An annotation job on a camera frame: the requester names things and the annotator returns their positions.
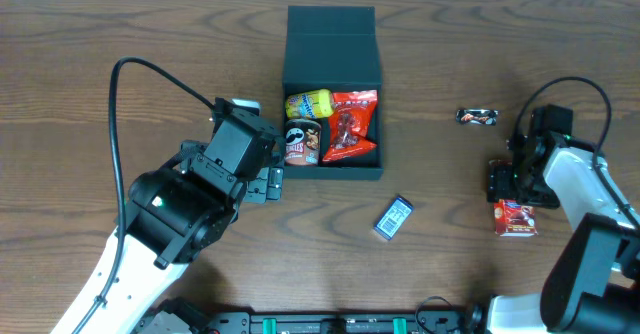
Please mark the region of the red Hello Panda box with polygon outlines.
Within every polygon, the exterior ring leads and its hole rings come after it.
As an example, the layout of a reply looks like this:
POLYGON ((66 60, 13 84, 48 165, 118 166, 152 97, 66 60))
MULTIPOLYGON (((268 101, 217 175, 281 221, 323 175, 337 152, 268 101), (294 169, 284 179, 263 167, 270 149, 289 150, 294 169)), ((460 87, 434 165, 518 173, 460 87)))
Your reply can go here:
POLYGON ((500 199, 493 204, 495 233, 501 237, 530 237, 537 234, 535 212, 515 200, 500 199))

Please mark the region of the red Pringles can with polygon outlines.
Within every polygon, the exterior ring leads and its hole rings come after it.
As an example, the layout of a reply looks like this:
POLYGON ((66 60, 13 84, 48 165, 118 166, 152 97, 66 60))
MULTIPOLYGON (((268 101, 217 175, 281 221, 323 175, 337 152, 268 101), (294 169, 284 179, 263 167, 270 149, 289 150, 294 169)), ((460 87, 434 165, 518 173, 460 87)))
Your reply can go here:
POLYGON ((321 125, 310 119, 292 119, 285 124, 285 164, 317 166, 320 159, 321 125))

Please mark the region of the black Mars candy bar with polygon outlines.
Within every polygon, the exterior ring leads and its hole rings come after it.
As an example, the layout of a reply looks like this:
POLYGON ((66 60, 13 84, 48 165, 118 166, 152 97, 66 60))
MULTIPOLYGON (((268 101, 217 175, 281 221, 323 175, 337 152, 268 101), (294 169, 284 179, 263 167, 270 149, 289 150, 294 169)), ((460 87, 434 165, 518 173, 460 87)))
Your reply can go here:
POLYGON ((459 109, 455 119, 459 124, 495 126, 498 115, 499 112, 492 109, 459 109))

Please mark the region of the yellow candy bottle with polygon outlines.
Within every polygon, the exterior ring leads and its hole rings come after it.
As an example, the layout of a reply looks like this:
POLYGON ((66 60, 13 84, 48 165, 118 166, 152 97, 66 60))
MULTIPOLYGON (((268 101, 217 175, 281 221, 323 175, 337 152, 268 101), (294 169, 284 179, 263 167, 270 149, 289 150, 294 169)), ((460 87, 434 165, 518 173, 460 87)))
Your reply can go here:
POLYGON ((323 119, 334 113, 333 93, 318 89, 294 94, 285 100, 285 112, 289 119, 323 119))

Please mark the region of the red Hacks candy bag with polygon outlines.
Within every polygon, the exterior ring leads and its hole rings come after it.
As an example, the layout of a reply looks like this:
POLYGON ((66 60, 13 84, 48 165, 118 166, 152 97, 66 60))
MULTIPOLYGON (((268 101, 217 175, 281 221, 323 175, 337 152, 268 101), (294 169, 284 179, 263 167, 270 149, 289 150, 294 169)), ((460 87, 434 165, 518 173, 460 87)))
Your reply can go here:
POLYGON ((367 139, 373 112, 378 103, 376 90, 334 92, 334 112, 329 117, 330 137, 323 162, 359 157, 377 145, 367 139))

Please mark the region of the blue barcode small box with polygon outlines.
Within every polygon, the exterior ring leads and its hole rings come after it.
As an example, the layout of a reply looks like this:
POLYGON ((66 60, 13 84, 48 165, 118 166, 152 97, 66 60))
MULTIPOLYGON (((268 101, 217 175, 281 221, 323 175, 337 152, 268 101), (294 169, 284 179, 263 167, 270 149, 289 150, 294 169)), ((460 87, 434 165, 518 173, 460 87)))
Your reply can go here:
POLYGON ((373 230, 385 240, 392 240, 413 210, 413 205, 406 198, 397 195, 374 224, 373 230))

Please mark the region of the dark green gift box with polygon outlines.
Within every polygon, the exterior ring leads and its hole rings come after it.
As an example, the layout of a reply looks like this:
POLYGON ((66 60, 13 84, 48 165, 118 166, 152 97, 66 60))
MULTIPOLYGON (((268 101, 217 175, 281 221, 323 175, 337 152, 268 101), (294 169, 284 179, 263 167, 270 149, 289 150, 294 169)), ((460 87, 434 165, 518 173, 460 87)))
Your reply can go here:
MULTIPOLYGON (((317 89, 382 91, 373 7, 291 6, 282 74, 283 97, 317 89)), ((377 147, 356 157, 316 166, 289 166, 287 179, 378 180, 383 168, 382 105, 366 139, 377 147)))

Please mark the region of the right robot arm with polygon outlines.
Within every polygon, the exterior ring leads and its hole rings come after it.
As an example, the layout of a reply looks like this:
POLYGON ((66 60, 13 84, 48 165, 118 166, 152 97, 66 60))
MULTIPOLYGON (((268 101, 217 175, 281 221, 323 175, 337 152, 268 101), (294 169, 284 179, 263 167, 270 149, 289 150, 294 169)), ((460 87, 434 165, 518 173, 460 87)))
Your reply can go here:
POLYGON ((520 204, 564 211, 573 234, 541 292, 496 296, 489 333, 636 333, 639 288, 610 283, 617 271, 639 279, 639 215, 594 148, 548 131, 527 138, 499 175, 500 192, 520 204))

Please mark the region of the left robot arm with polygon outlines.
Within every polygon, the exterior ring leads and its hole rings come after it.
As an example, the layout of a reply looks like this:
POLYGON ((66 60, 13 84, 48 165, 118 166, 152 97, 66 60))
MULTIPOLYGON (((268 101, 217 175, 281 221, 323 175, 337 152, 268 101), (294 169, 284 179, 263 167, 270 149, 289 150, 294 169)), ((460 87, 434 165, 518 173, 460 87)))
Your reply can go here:
POLYGON ((55 325, 57 333, 129 333, 238 216, 242 202, 278 200, 282 156, 238 153, 239 169, 214 157, 215 143, 185 141, 158 170, 139 176, 89 280, 55 325))

